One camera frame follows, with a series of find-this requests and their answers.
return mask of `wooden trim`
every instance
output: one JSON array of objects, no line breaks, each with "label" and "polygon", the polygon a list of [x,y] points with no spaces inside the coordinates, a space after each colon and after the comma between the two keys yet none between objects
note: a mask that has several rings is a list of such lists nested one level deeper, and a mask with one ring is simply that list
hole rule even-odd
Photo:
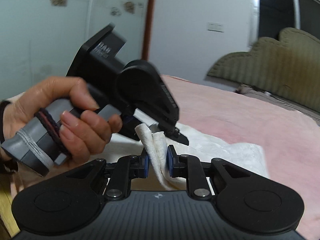
[{"label": "wooden trim", "polygon": [[149,58],[149,45],[150,45],[150,39],[151,39],[154,3],[155,3],[155,0],[148,0],[148,8],[147,8],[143,46],[142,46],[142,57],[141,57],[144,60],[148,60]]}]

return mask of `dark window pane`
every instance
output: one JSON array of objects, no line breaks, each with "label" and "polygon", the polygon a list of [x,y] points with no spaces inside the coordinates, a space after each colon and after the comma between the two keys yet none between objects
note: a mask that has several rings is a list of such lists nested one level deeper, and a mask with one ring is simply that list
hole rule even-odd
[{"label": "dark window pane", "polygon": [[260,0],[259,37],[276,39],[286,27],[294,27],[293,0]]},{"label": "dark window pane", "polygon": [[314,0],[299,0],[300,29],[320,39],[320,4]]}]

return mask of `pink blanket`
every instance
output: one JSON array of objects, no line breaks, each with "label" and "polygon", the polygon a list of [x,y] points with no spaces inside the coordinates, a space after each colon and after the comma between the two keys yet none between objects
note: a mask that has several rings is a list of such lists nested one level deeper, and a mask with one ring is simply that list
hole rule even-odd
[{"label": "pink blanket", "polygon": [[163,76],[180,107],[179,122],[228,143],[265,150],[272,180],[297,191],[305,212],[297,231],[320,239],[320,128],[300,112],[255,98]]}]

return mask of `electrical outlet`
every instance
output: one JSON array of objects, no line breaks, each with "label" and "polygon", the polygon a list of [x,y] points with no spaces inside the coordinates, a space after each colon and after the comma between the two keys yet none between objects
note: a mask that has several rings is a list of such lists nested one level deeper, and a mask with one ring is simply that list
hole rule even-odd
[{"label": "electrical outlet", "polygon": [[223,25],[220,23],[208,23],[208,31],[215,31],[223,33]]}]

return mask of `hand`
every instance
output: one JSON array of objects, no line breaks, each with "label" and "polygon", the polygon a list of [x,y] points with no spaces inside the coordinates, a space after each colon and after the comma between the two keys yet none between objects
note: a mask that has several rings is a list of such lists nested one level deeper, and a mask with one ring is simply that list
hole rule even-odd
[{"label": "hand", "polygon": [[[66,165],[73,168],[89,160],[91,154],[99,154],[110,141],[111,134],[122,127],[121,118],[113,115],[108,121],[93,111],[99,106],[91,97],[83,79],[77,77],[50,77],[27,90],[17,101],[4,110],[4,138],[13,137],[24,127],[41,107],[54,100],[69,97],[72,104],[84,111],[80,119],[68,111],[61,114],[60,138],[72,155]],[[9,160],[1,149],[1,156]]]}]

